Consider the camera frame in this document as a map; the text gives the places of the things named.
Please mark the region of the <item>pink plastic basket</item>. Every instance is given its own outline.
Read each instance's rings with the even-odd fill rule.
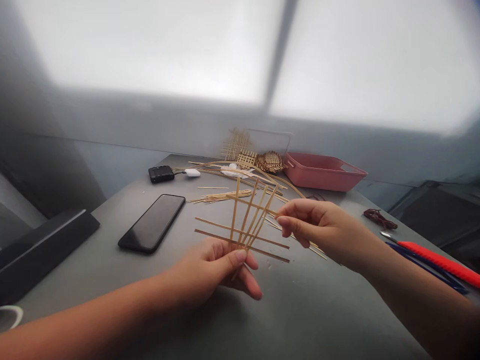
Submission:
[[[368,173],[332,156],[287,152],[285,174],[298,187],[350,191]]]

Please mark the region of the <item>hand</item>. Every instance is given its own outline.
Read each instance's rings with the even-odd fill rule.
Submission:
[[[175,301],[188,307],[207,301],[218,285],[243,291],[260,300],[262,291],[245,264],[253,270],[259,268],[251,252],[248,255],[245,250],[229,252],[228,242],[207,237],[162,275],[171,284]],[[237,269],[240,269],[238,275],[232,281]]]
[[[360,221],[331,202],[295,199],[282,206],[275,218],[284,238],[293,233],[304,248],[315,243],[330,258],[358,273],[385,251],[391,252]]]

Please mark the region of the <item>smartphone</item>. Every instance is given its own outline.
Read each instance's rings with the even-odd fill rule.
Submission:
[[[185,204],[183,196],[163,194],[121,237],[118,246],[151,254],[159,247],[167,231]]]

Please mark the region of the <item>red handle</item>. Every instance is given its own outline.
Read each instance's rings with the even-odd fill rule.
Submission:
[[[399,241],[399,245],[404,248],[413,251],[415,254],[420,255],[421,257],[430,260],[432,263],[438,265],[442,269],[445,269],[450,274],[455,275],[456,277],[466,281],[473,286],[480,288],[480,275],[476,272],[466,268],[463,265],[460,265],[452,260],[447,259],[433,251],[430,251],[420,245],[417,245],[414,242],[409,241]]]

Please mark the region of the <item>brown cord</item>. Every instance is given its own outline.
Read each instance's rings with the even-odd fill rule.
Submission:
[[[389,221],[384,218],[383,215],[380,214],[380,210],[368,209],[363,212],[363,215],[365,215],[367,219],[372,220],[374,223],[382,225],[384,229],[392,230],[399,227],[393,221]]]

